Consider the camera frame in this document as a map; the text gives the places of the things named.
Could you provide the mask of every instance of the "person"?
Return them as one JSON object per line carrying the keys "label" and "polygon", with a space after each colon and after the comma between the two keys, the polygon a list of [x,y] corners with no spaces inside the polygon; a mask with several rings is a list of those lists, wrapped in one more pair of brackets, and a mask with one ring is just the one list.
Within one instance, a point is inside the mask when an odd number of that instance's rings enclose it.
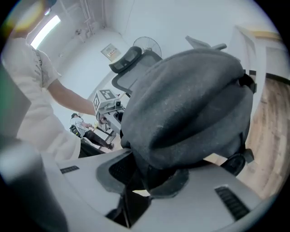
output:
{"label": "person", "polygon": [[43,93],[48,90],[60,105],[73,111],[95,115],[93,103],[61,84],[61,75],[48,56],[27,44],[28,34],[46,17],[56,0],[20,1],[3,25],[10,35],[1,55],[4,68],[31,101],[17,137],[55,160],[70,160],[103,153],[65,130]]}
{"label": "person", "polygon": [[80,132],[81,136],[89,139],[93,144],[97,146],[106,147],[107,149],[113,150],[114,144],[107,144],[101,137],[99,137],[96,133],[90,130],[92,125],[90,123],[85,123],[83,119],[77,115],[76,113],[72,114],[73,124],[77,127],[78,132]]}

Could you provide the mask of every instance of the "black strap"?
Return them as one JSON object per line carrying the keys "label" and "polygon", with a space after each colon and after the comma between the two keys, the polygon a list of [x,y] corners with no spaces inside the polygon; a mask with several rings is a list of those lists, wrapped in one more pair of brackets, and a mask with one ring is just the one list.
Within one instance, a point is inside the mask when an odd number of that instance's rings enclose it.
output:
{"label": "black strap", "polygon": [[257,92],[257,84],[247,74],[244,74],[244,76],[239,79],[239,83],[241,86],[244,86],[244,85],[248,86],[250,90],[253,92],[253,94]]}

